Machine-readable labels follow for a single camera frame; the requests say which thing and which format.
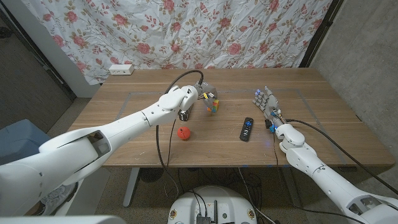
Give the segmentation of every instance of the table surface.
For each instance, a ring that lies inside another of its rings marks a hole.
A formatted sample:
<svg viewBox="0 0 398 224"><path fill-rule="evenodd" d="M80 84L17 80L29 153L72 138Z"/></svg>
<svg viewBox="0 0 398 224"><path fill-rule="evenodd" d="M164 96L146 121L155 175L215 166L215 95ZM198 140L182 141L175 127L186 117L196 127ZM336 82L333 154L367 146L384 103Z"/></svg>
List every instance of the table surface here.
<svg viewBox="0 0 398 224"><path fill-rule="evenodd" d="M140 111L155 103L177 76L186 70L136 70L128 76L110 76L87 104L70 130L99 126ZM256 167L288 165L277 138L266 129L264 116L252 103L254 92L267 85L277 97L285 118L299 119L324 130L341 147L368 166L390 166L393 156L370 129L358 119L325 79L311 68L206 69L204 82L218 90L220 107L207 111L201 100L193 104L188 121L177 118L172 135L169 167ZM192 85L200 75L193 73L178 81ZM243 121L254 119L249 142L239 139ZM311 128L292 125L329 166L354 162ZM176 129L191 130L188 141ZM172 123L161 125L160 150L167 163ZM160 167L155 127L120 147L105 166Z"/></svg>

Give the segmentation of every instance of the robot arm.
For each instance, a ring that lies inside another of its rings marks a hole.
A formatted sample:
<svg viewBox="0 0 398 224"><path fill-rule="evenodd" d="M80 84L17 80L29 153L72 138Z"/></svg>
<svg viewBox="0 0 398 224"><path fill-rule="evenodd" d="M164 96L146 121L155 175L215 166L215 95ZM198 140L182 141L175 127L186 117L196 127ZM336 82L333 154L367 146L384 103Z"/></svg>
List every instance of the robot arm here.
<svg viewBox="0 0 398 224"><path fill-rule="evenodd" d="M341 212L363 223L396 223L398 200L359 190L322 162L315 150L305 142L304 135L285 122L276 98L267 87L265 93L257 91L253 103L271 121L271 131L274 130L278 139L282 140L279 147L286 153L289 164L311 177Z"/></svg>
<svg viewBox="0 0 398 224"><path fill-rule="evenodd" d="M0 166L0 216L24 215L61 184L78 182L93 173L119 147L151 126L173 121L179 110L187 110L212 88L208 84L175 86L141 111L59 135L41 145L40 153Z"/></svg>

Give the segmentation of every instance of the black remote control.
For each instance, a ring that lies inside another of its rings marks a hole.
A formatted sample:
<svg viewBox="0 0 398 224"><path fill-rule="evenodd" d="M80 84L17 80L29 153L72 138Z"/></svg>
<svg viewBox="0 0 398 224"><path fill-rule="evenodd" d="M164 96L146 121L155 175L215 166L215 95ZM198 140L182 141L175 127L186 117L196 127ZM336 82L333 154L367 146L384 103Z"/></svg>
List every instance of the black remote control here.
<svg viewBox="0 0 398 224"><path fill-rule="evenodd" d="M242 141L246 141L246 142L249 141L249 136L250 136L252 127L253 127L253 119L246 118L244 120L241 135L239 137Z"/></svg>

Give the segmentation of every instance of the wall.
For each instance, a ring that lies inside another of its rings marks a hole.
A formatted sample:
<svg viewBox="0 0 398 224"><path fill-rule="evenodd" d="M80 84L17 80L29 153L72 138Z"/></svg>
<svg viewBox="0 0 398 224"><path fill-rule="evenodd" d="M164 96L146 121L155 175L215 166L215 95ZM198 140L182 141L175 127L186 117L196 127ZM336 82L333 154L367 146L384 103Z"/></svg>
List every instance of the wall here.
<svg viewBox="0 0 398 224"><path fill-rule="evenodd" d="M55 69L57 69L58 73L76 96L92 97L100 86L89 85L86 82L77 66L63 53L61 48L53 41L46 28L29 12L21 0L2 1Z"/></svg>
<svg viewBox="0 0 398 224"><path fill-rule="evenodd" d="M391 151L398 149L396 1L345 1L312 64Z"/></svg>

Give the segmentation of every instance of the orange ball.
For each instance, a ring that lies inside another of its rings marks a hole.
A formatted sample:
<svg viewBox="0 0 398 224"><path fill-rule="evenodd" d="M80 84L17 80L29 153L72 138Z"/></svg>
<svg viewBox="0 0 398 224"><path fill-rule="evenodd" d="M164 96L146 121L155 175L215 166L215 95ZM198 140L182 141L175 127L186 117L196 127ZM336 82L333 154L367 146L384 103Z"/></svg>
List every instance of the orange ball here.
<svg viewBox="0 0 398 224"><path fill-rule="evenodd" d="M182 140L187 140L191 136L191 131L187 127L180 127L177 131L177 135Z"/></svg>

